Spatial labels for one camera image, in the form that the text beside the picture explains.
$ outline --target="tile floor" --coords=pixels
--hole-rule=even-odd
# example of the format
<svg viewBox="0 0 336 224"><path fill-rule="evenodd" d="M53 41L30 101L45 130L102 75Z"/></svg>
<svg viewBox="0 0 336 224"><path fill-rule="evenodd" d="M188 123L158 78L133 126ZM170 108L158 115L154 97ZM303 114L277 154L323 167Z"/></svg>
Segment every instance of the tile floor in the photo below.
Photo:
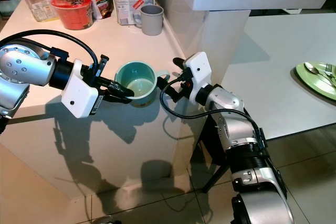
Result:
<svg viewBox="0 0 336 224"><path fill-rule="evenodd" d="M296 223L335 223L336 125L271 141L269 152ZM215 168L198 146L184 175L70 200L0 145L0 223L99 224L107 214L123 224L230 223L229 172L208 194L195 191Z"/></svg>

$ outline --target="black cable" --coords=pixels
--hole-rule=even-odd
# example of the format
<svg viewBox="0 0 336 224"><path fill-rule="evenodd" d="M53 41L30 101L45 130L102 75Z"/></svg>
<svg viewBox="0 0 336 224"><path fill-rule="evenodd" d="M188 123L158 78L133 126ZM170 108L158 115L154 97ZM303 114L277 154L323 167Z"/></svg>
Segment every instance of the black cable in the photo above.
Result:
<svg viewBox="0 0 336 224"><path fill-rule="evenodd" d="M235 114L241 115L244 118L246 118L252 124L252 127L254 128L254 131L255 131L255 133L257 135L256 137L257 137L257 141L260 144L260 147L262 147L264 145L263 142L262 142L262 140L260 139L260 136L259 136L259 127L258 127L258 125L256 124L255 121L253 121L253 119L249 115L245 114L244 112L241 112L241 111L238 111L238 110L232 110L232 109L217 109L217 110L210 110L210 111L203 112L203 113L196 114L196 115L182 115L182 114L179 114L179 113L171 110L170 108L168 108L168 106L163 101L163 94L165 93L165 91L167 90L167 88L169 88L172 84L174 84L176 82L179 82L179 81L182 81L182 80L183 80L182 76L178 77L177 79L169 82L163 88L163 90L161 91L161 93L160 93L160 103L161 103L162 107L165 110L167 110L172 115L174 115L174 116L176 116L178 118L182 118L182 119L196 119L196 118L201 118L201 117L204 117L204 116L207 116L207 115L216 114L216 113L222 113L222 112L229 112L229 113L235 113Z"/></svg>
<svg viewBox="0 0 336 224"><path fill-rule="evenodd" d="M92 49L89 48L89 46L86 45L81 40L75 38L74 36L71 36L71 35L66 34L66 33L62 33L60 31L47 30L47 29L36 29L36 30L22 31L20 33L13 34L13 35L11 35L11 36L9 36L7 38L2 39L0 41L0 47L6 45L11 40L14 40L14 39L17 39L17 38L20 38L20 37L29 36L29 35L36 35L36 34L55 35L55 36L59 36L59 37L62 37L62 38L69 39L69 40L75 42L76 44L80 45L82 48L84 48L84 50L86 52L89 53L89 55L93 59L92 71L93 71L94 74L96 74L97 69L98 69L98 59L97 59L97 56L95 55L95 53L92 51Z"/></svg>
<svg viewBox="0 0 336 224"><path fill-rule="evenodd" d="M9 44L12 44L12 43L15 43L15 42L25 42L25 43L30 43L30 44L33 44L34 46L37 46L37 47L40 47L40 48L43 48L43 49L46 49L47 51L51 51L51 48L50 47L47 47L46 45L43 45L39 42L36 42L34 40L31 40L31 39L27 39L27 38L16 38L12 41L9 42Z"/></svg>

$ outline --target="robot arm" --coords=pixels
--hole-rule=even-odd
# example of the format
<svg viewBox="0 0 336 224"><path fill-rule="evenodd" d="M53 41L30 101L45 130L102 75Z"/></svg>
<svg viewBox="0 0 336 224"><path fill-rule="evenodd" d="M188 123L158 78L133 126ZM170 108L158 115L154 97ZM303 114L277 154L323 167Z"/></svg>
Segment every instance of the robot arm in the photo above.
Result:
<svg viewBox="0 0 336 224"><path fill-rule="evenodd" d="M78 59L74 63L69 62L67 52L22 38L34 34L51 34L76 42L92 56L92 66L82 65ZM87 45L58 31L31 30L1 40L0 134L27 97L30 84L49 84L63 90L61 101L77 118L95 114L102 100L129 103L131 100L126 97L133 96L133 91L101 77L108 60L102 55L98 63L96 55Z"/></svg>
<svg viewBox="0 0 336 224"><path fill-rule="evenodd" d="M162 90L162 106L170 113L194 119L211 116L232 172L233 189L238 195L232 199L234 220L232 224L292 224L292 213L287 204L287 191L280 172L274 167L266 149L262 129L251 119L244 103L219 85L212 86L211 68L204 52L196 53L181 64L178 79ZM163 102L163 93L173 82L181 84L184 96L205 107L199 115L180 115Z"/></svg>

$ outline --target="teal mug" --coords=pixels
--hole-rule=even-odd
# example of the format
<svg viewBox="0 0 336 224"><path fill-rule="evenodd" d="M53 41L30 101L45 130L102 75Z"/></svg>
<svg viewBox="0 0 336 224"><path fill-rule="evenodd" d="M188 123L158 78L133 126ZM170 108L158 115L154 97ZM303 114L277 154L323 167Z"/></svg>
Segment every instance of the teal mug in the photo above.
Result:
<svg viewBox="0 0 336 224"><path fill-rule="evenodd" d="M134 96L131 105L145 107L151 104L156 97L157 78L165 76L168 81L170 74L167 70L155 72L153 68L142 61L131 61L121 66L114 76L114 80L124 87L133 90Z"/></svg>

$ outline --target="gray mug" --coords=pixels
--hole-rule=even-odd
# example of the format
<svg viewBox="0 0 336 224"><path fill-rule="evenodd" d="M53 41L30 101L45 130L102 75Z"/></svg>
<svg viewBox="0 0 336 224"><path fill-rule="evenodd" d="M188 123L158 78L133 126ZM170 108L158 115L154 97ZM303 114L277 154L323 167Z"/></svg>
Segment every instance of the gray mug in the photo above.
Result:
<svg viewBox="0 0 336 224"><path fill-rule="evenodd" d="M162 32L163 8L158 5L145 5L140 8L140 15L133 15L135 25L146 35L155 36Z"/></svg>

